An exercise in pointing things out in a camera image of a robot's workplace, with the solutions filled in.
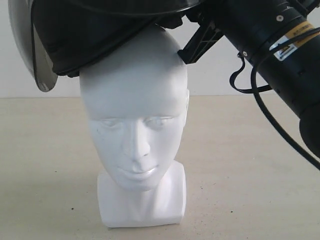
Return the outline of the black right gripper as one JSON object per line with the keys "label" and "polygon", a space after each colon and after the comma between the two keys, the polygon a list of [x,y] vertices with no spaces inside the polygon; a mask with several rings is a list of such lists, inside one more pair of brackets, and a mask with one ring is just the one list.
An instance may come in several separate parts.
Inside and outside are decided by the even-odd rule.
{"label": "black right gripper", "polygon": [[240,39],[239,0],[187,0],[183,14],[198,28],[178,55],[186,65],[196,63],[223,36]]}

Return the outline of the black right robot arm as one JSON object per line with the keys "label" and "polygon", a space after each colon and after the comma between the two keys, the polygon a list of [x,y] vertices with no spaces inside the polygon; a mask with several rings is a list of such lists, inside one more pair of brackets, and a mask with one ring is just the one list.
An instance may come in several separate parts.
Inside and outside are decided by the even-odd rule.
{"label": "black right robot arm", "polygon": [[[250,63],[252,94],[277,132],[312,164],[320,156],[320,30],[307,15],[319,1],[206,0],[186,15],[199,29],[179,56],[195,63],[221,37]],[[273,90],[299,118],[299,132],[306,148],[280,126],[260,94]]]}

